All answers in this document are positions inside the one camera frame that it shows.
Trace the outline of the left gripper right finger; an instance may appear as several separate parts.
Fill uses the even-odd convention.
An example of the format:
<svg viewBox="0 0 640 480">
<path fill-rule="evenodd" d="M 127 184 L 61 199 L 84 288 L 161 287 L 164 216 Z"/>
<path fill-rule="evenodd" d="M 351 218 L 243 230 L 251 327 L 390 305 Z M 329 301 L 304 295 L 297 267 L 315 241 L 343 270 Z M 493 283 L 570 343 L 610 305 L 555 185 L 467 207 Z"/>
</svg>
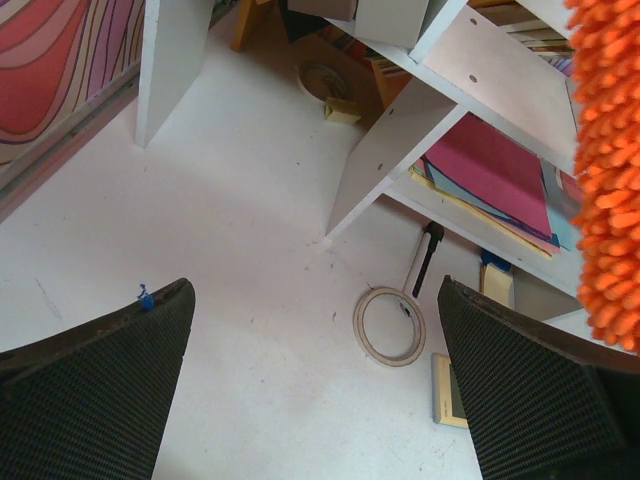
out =
<svg viewBox="0 0 640 480">
<path fill-rule="evenodd" d="M 437 302 L 483 478 L 638 478 L 638 357 L 451 277 Z"/>
</svg>

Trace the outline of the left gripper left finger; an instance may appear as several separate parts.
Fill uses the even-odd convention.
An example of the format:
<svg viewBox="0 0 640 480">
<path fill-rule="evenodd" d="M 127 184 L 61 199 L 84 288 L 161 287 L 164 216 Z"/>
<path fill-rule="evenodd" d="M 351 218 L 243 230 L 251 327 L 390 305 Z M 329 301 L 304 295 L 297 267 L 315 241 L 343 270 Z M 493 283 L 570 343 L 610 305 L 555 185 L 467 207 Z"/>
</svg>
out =
<svg viewBox="0 0 640 480">
<path fill-rule="evenodd" d="M 3 352 L 2 478 L 151 478 L 194 311 L 181 278 Z"/>
</svg>

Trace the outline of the masking tape roll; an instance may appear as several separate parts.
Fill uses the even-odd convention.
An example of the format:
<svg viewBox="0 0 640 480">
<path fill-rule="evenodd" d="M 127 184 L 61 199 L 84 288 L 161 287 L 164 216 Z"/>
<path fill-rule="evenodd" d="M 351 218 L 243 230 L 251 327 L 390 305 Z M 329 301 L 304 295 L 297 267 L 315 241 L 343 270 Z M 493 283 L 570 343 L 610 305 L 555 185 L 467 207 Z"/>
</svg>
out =
<svg viewBox="0 0 640 480">
<path fill-rule="evenodd" d="M 385 368 L 413 364 L 426 344 L 426 323 L 417 303 L 391 287 L 370 289 L 359 299 L 353 331 L 365 356 Z"/>
</svg>

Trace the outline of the orange microfiber duster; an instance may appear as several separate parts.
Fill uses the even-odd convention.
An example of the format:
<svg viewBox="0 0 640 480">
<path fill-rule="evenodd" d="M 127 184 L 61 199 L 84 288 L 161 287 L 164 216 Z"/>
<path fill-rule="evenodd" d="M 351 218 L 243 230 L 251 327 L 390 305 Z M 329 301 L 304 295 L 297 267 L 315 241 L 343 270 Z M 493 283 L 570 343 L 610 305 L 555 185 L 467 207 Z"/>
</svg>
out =
<svg viewBox="0 0 640 480">
<path fill-rule="evenodd" d="M 578 118 L 577 298 L 595 339 L 639 352 L 639 3 L 569 1 Z"/>
</svg>

